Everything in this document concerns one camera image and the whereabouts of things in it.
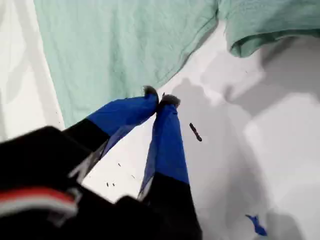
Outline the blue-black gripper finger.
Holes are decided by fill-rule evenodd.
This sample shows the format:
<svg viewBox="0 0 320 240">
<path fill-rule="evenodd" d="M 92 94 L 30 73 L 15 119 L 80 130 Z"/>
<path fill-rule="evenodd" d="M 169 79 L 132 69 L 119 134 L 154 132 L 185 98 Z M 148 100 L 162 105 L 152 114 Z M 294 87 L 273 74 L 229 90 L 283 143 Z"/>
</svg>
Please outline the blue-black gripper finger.
<svg viewBox="0 0 320 240">
<path fill-rule="evenodd" d="M 143 96 L 107 103 L 63 131 L 70 139 L 63 150 L 65 158 L 79 162 L 97 152 L 101 159 L 131 130 L 152 117 L 158 105 L 158 93 L 151 86 L 143 87 Z"/>
<path fill-rule="evenodd" d="M 176 96 L 168 94 L 163 95 L 158 105 L 138 198 L 180 221 L 195 221 L 179 104 Z"/>
</svg>

